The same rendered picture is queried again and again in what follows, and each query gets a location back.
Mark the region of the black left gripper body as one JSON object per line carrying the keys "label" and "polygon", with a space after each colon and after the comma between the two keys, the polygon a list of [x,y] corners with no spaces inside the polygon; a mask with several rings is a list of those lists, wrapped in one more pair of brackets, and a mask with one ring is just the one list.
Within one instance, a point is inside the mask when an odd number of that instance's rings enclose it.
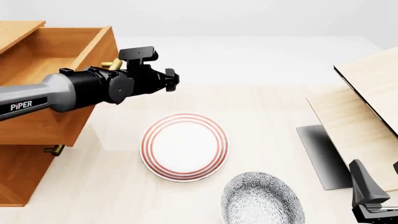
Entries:
{"label": "black left gripper body", "polygon": [[175,91],[180,83],[180,76],[172,68],[165,69],[165,89],[167,92]]}

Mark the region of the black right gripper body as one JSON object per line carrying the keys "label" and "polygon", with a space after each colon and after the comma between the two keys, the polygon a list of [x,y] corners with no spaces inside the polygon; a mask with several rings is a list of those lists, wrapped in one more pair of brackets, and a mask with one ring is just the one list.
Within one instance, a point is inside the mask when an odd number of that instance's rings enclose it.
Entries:
{"label": "black right gripper body", "polygon": [[383,207],[380,203],[352,203],[352,207],[358,223],[398,224],[398,207]]}

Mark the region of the wooden drawer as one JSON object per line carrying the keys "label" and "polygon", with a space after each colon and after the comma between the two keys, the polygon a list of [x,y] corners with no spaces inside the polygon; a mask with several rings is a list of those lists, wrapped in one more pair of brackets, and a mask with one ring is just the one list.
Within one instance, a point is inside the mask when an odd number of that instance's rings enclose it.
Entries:
{"label": "wooden drawer", "polygon": [[[60,68],[83,70],[113,61],[118,49],[107,27],[40,27],[0,48],[0,85],[39,83]],[[46,109],[0,122],[0,144],[74,145],[94,107],[57,113]]]}

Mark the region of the wooden cabinet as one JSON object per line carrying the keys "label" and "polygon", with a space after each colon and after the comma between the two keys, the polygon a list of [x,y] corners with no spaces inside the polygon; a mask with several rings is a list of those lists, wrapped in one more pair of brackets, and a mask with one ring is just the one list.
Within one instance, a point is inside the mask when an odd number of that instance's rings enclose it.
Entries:
{"label": "wooden cabinet", "polygon": [[[10,47],[40,27],[42,21],[0,21],[0,48]],[[0,207],[22,207],[53,161],[51,145],[0,144]]]}

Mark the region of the white plate with red rings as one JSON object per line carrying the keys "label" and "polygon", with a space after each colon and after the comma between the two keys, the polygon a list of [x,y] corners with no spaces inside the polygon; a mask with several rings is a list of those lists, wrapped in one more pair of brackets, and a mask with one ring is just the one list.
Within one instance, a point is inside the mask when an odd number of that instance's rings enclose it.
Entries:
{"label": "white plate with red rings", "polygon": [[143,134],[139,154],[156,176],[194,182],[218,171],[228,158],[226,132],[213,119],[177,113],[154,122]]}

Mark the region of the grey patterned bowl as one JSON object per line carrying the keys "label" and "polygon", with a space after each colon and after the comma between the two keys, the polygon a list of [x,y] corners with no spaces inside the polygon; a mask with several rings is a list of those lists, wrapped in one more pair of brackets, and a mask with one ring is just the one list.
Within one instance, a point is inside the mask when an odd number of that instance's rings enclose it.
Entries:
{"label": "grey patterned bowl", "polygon": [[220,200],[224,224],[305,224],[305,212],[285,182],[263,172],[245,172],[224,187]]}

